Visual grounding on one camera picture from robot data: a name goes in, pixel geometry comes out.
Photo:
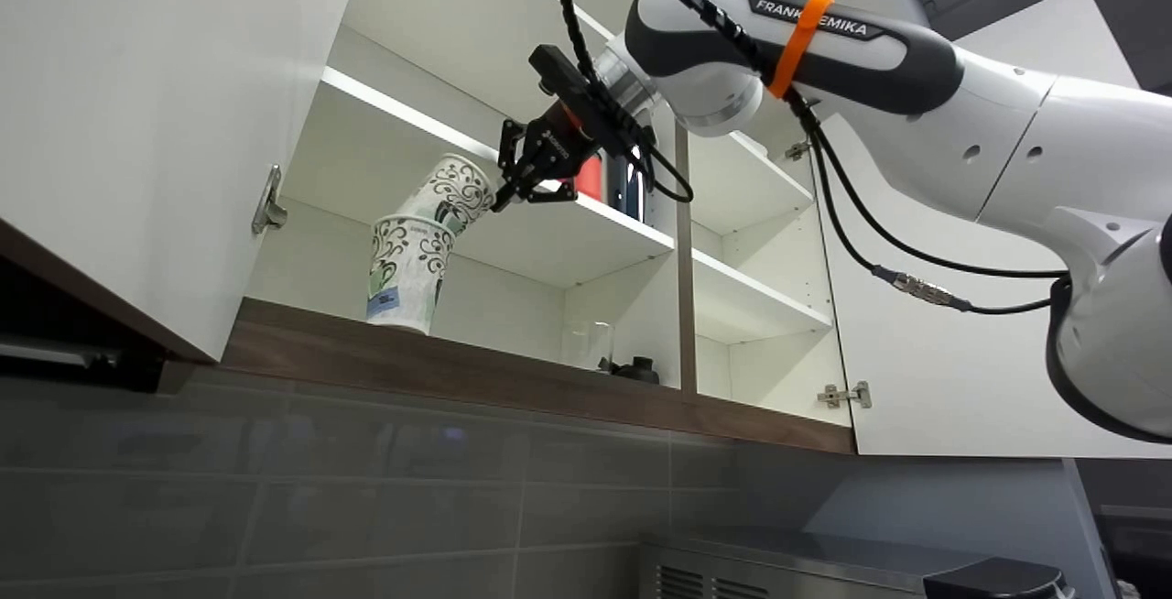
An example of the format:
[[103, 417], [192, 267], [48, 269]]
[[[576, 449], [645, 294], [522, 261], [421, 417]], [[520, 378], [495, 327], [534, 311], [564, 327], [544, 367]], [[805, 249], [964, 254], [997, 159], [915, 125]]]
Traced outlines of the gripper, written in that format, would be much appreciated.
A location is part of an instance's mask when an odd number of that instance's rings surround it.
[[[497, 166], [504, 182], [495, 192], [493, 212], [503, 213], [515, 202], [548, 205], [578, 200], [575, 177], [600, 147], [564, 103], [553, 103], [529, 124], [503, 120]], [[546, 189], [541, 181], [551, 181], [553, 189]]]

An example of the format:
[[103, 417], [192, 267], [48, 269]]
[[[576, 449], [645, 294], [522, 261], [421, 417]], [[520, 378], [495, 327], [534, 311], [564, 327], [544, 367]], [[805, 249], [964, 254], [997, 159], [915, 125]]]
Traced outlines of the patterned paper cup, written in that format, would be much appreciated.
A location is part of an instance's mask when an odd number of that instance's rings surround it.
[[443, 154], [396, 213], [438, 223], [457, 237], [495, 206], [495, 181], [477, 162], [461, 154]]
[[373, 224], [364, 320], [429, 335], [455, 236], [416, 215], [389, 215]]

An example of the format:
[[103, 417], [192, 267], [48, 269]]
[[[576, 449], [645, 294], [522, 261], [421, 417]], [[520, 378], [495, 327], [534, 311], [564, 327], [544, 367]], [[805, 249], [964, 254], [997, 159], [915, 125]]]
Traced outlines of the red container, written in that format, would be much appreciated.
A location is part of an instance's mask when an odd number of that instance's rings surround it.
[[577, 173], [575, 191], [581, 197], [590, 197], [597, 202], [604, 202], [604, 163], [600, 154], [593, 154], [590, 159], [582, 162], [581, 169]]

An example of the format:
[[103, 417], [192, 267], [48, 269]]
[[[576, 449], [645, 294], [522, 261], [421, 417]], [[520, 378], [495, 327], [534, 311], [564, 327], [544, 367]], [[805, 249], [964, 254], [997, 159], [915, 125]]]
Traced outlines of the black canister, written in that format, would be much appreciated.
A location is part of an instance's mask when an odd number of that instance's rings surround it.
[[649, 186], [641, 149], [631, 147], [622, 157], [604, 158], [604, 199], [616, 212], [639, 223], [647, 223]]

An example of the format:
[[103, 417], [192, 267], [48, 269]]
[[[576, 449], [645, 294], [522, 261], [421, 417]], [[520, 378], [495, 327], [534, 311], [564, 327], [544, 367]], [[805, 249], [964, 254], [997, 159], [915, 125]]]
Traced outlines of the clear glass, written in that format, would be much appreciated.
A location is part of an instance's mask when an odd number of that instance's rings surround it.
[[560, 362], [582, 370], [609, 374], [613, 365], [613, 326], [604, 321], [568, 321], [563, 329]]

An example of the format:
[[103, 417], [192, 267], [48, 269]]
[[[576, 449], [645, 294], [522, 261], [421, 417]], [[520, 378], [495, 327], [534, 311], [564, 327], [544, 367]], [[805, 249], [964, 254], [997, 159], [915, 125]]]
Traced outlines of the black lid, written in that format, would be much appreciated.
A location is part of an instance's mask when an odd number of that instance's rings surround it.
[[634, 356], [629, 363], [616, 363], [609, 358], [602, 358], [598, 365], [598, 370], [618, 377], [632, 379], [645, 384], [660, 386], [660, 374], [656, 370], [656, 361], [653, 358]]

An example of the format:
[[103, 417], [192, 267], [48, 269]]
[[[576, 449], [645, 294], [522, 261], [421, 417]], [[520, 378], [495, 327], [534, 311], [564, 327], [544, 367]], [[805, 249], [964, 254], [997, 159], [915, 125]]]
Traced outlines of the white cabinet door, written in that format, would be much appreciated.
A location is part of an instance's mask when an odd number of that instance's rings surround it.
[[217, 362], [348, 0], [0, 0], [0, 257]]
[[[960, 38], [962, 48], [1020, 66], [1108, 84], [1138, 86], [1097, 0], [1042, 0]], [[986, 267], [1058, 268], [1021, 237], [939, 213], [883, 179], [856, 125], [816, 107], [849, 178], [883, 227], [921, 251]], [[1081, 418], [1044, 365], [1045, 312], [980, 316], [946, 309], [875, 280], [826, 232], [826, 257], [845, 373], [874, 403], [853, 417], [861, 454], [1172, 460]]]

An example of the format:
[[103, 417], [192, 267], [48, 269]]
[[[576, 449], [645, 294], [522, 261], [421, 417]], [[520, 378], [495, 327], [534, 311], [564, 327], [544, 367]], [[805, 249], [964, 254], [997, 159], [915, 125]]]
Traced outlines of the stainless steel appliance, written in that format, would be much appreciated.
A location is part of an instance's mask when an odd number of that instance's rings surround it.
[[925, 599], [925, 577], [992, 557], [774, 529], [661, 532], [639, 545], [639, 599]]

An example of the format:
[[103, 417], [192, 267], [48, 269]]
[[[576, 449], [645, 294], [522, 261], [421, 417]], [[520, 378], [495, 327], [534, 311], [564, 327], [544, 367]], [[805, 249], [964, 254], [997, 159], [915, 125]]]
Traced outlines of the black appliance top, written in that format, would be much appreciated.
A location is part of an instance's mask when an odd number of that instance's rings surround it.
[[1001, 557], [927, 576], [925, 599], [1077, 599], [1058, 567]]

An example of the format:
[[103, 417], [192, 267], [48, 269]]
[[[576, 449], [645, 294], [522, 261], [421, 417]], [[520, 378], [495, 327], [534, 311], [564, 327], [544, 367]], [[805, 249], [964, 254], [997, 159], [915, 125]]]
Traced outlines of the white wall cabinet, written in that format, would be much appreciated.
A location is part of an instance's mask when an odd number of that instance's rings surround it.
[[[429, 335], [364, 320], [373, 224], [443, 154], [498, 190], [503, 120], [553, 103], [530, 64], [540, 45], [575, 56], [559, 0], [348, 0], [206, 363], [845, 452], [874, 399], [845, 373], [826, 234], [786, 232], [813, 210], [830, 219], [831, 189], [804, 190], [750, 148], [751, 120], [700, 136], [653, 105], [639, 120], [691, 202], [649, 189], [647, 223], [580, 193], [490, 207], [455, 237]], [[563, 365], [577, 320], [611, 324], [613, 361], [653, 358], [660, 386]], [[157, 393], [197, 362], [0, 257], [0, 370]]]

